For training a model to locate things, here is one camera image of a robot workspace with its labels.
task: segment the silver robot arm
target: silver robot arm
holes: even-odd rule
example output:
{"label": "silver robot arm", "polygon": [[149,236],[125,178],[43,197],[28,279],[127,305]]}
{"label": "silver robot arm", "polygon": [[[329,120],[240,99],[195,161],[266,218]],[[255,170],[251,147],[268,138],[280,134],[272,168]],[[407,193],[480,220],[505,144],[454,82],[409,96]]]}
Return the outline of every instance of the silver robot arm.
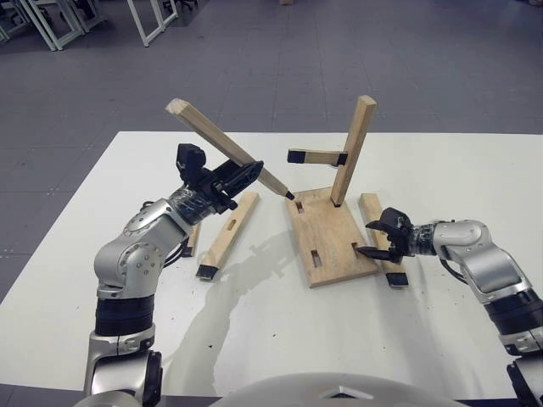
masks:
{"label": "silver robot arm", "polygon": [[166,258],[203,218],[235,209],[231,198],[255,181],[263,166],[227,161],[210,171],[203,167],[204,152],[190,144],[179,145],[176,164],[183,187],[144,206],[94,260],[98,304],[85,374],[88,397],[77,406],[100,400],[99,405],[153,407],[160,401],[161,356],[151,347],[154,294]]}
{"label": "silver robot arm", "polygon": [[[521,405],[543,406],[543,302],[512,256],[496,246],[477,220],[414,226],[388,208],[367,227],[389,234],[388,251],[358,250],[374,259],[400,263],[403,256],[437,255],[458,280],[468,284],[500,333],[506,351],[520,358],[507,367]],[[447,260],[460,265],[454,271]]]}

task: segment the mortise slot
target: mortise slot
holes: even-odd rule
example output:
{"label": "mortise slot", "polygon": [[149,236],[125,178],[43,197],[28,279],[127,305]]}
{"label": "mortise slot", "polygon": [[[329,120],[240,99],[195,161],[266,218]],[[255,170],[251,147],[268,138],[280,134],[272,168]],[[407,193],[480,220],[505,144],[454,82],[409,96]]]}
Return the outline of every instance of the mortise slot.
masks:
{"label": "mortise slot", "polygon": [[313,265],[315,267],[322,266],[321,256],[319,256],[319,252],[317,252],[316,250],[311,250],[311,257],[313,258]]}
{"label": "mortise slot", "polygon": [[227,231],[231,231],[235,224],[236,224],[235,219],[230,220],[230,223],[228,224]]}

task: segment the gray floor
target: gray floor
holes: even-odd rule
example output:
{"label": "gray floor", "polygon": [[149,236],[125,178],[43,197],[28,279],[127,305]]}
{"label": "gray floor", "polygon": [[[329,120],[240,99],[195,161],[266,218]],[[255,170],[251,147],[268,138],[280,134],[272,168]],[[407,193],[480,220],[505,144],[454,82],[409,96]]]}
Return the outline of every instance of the gray floor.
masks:
{"label": "gray floor", "polygon": [[[541,8],[294,1],[210,0],[150,48],[106,1],[109,22],[63,52],[34,33],[0,47],[0,298],[117,131],[184,130],[173,97],[226,131],[346,131],[367,93],[372,131],[543,133]],[[1,386],[0,406],[73,401],[44,392]]]}

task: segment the wooden board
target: wooden board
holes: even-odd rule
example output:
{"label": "wooden board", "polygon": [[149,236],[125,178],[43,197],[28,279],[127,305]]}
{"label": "wooden board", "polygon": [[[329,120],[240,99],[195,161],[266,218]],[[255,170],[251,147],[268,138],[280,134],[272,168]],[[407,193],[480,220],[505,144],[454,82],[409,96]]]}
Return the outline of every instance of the wooden board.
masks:
{"label": "wooden board", "polygon": [[[166,106],[166,110],[237,165],[256,161],[189,102],[173,99]],[[288,188],[266,168],[260,172],[258,181],[277,195],[286,197],[290,194]]]}
{"label": "wooden board", "polygon": [[[362,217],[366,223],[372,220],[379,220],[383,208],[379,202],[376,193],[363,193],[360,196],[360,209]],[[390,242],[387,240],[387,234],[384,231],[376,231],[375,229],[367,229],[370,237],[379,250],[388,250]],[[397,265],[389,261],[381,261],[381,268],[386,275],[391,287],[404,287],[408,285],[406,269],[403,265]]]}
{"label": "wooden board", "polygon": [[373,260],[355,251],[366,242],[349,207],[334,207],[331,191],[331,187],[302,191],[294,201],[285,200],[310,287],[378,271]]}
{"label": "wooden board", "polygon": [[198,238],[200,236],[200,229],[202,228],[202,222],[199,222],[194,226],[193,232],[188,237],[187,246],[182,250],[181,257],[194,257],[196,254],[196,246],[198,245]]}
{"label": "wooden board", "polygon": [[356,103],[355,114],[350,123],[349,135],[345,142],[344,151],[347,152],[347,161],[345,165],[340,165],[336,179],[333,182],[332,198],[336,206],[339,206],[345,200],[345,194],[349,188],[350,179],[355,171],[356,161],[362,149],[362,144],[366,138],[367,129],[372,121],[373,112],[377,107],[375,100],[369,96],[360,96]]}
{"label": "wooden board", "polygon": [[347,162],[347,153],[345,151],[302,150],[299,148],[290,148],[288,150],[287,162],[296,164],[340,165]]}
{"label": "wooden board", "polygon": [[256,192],[244,192],[238,207],[230,214],[210,250],[202,260],[196,276],[203,280],[212,280],[215,273],[227,262],[233,244],[247,223],[259,200]]}

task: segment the white tabletop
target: white tabletop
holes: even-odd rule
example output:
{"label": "white tabletop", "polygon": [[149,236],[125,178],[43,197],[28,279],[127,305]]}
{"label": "white tabletop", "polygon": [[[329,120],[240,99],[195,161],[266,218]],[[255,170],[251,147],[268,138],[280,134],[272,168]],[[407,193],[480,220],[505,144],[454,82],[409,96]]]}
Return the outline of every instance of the white tabletop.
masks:
{"label": "white tabletop", "polygon": [[[232,134],[296,192],[330,186],[335,169],[287,164],[288,148],[339,150],[342,134]],[[148,199],[180,185],[176,145],[224,156],[191,132],[121,132],[83,182],[0,307],[0,382],[81,389],[93,329],[95,253]],[[414,223],[477,219],[543,294],[543,140],[528,135],[370,134],[357,197]],[[165,394],[225,395],[287,373],[342,371],[410,383],[454,399],[512,397],[511,360],[483,307],[436,258],[407,259],[410,286],[383,275],[309,289],[283,199],[261,201],[213,283],[194,277],[228,213],[204,221],[197,259],[167,268],[155,299]]]}

